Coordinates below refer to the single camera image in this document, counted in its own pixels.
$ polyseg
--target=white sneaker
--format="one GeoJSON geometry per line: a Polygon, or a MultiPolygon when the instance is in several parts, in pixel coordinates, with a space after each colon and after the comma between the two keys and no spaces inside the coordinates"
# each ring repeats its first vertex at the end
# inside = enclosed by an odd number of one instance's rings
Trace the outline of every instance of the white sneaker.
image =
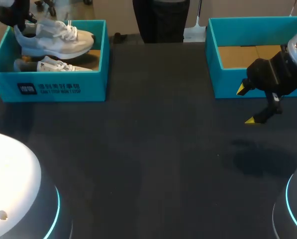
{"type": "Polygon", "coordinates": [[[91,71],[91,69],[79,66],[69,65],[62,61],[56,61],[46,56],[39,62],[25,62],[22,59],[16,59],[13,64],[16,72],[47,72],[47,71],[91,71]]]}
{"type": "Polygon", "coordinates": [[[14,33],[25,56],[52,55],[71,59],[87,53],[94,44],[94,36],[77,30],[71,26],[71,21],[66,25],[61,21],[44,19],[37,24],[27,23],[22,33],[14,26],[14,33]]]}

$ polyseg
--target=teal box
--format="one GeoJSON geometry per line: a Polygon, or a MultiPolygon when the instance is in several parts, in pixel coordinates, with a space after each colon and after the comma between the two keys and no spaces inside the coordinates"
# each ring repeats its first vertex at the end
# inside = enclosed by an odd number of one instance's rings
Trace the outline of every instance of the teal box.
{"type": "MultiPolygon", "coordinates": [[[[218,47],[282,45],[296,34],[296,16],[210,18],[205,53],[215,97],[241,97],[236,93],[242,79],[247,78],[246,68],[223,68],[218,47]]],[[[297,90],[289,96],[297,96],[297,90]]],[[[243,97],[265,97],[265,94],[255,89],[243,97]]]]}
{"type": "Polygon", "coordinates": [[[92,49],[101,50],[99,70],[13,72],[13,63],[15,59],[21,58],[21,53],[13,29],[8,27],[0,43],[0,97],[4,102],[105,101],[109,63],[106,22],[73,20],[72,25],[96,37],[92,49]]]}

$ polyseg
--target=white dome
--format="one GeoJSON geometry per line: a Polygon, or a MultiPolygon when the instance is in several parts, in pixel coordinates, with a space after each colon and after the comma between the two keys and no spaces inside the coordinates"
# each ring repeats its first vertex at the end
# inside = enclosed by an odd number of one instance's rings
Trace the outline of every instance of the white dome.
{"type": "Polygon", "coordinates": [[[29,211],[40,183],[41,168],[34,153],[0,134],[0,237],[29,211]]]}

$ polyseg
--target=black pants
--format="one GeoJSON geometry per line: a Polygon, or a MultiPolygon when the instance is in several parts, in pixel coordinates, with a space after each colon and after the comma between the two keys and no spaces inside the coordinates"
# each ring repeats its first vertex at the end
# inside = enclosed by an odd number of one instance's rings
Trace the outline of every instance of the black pants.
{"type": "Polygon", "coordinates": [[[145,43],[183,42],[190,0],[133,0],[139,32],[145,43]]]}

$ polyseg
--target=black table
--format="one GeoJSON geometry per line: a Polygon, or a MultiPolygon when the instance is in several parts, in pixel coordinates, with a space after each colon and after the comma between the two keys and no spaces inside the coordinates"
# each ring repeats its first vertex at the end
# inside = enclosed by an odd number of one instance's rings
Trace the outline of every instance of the black table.
{"type": "Polygon", "coordinates": [[[297,98],[215,100],[204,44],[117,45],[105,103],[3,104],[69,203],[75,239],[274,239],[297,166],[297,98]]]}

